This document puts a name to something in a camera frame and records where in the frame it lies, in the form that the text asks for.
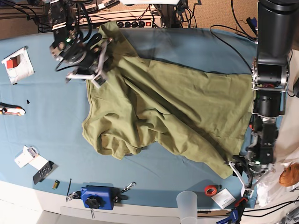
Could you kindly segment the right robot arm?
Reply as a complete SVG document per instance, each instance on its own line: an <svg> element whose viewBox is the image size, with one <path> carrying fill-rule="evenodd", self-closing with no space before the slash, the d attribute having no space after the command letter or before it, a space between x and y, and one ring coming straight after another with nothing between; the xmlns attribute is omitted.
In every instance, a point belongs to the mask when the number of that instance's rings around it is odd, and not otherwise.
<svg viewBox="0 0 299 224"><path fill-rule="evenodd" d="M48 15L54 36L50 52L58 61L55 71L74 68L66 76L67 82L81 79L100 88L107 81L104 64L108 60L107 47L113 39L104 38L100 33L92 34L92 22L84 3L74 1L78 6L76 12L71 3L70 0L50 2Z"/></svg>

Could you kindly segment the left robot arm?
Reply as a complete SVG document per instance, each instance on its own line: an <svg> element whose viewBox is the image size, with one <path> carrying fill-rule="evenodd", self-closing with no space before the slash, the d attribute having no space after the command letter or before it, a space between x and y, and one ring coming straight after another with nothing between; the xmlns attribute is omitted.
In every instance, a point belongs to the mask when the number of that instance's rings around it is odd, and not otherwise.
<svg viewBox="0 0 299 224"><path fill-rule="evenodd" d="M242 183L241 196L251 198L258 177L262 180L275 163L276 121L285 113L290 72L289 53L298 24L297 0L258 1L257 55L252 65L251 144L245 156L227 162Z"/></svg>

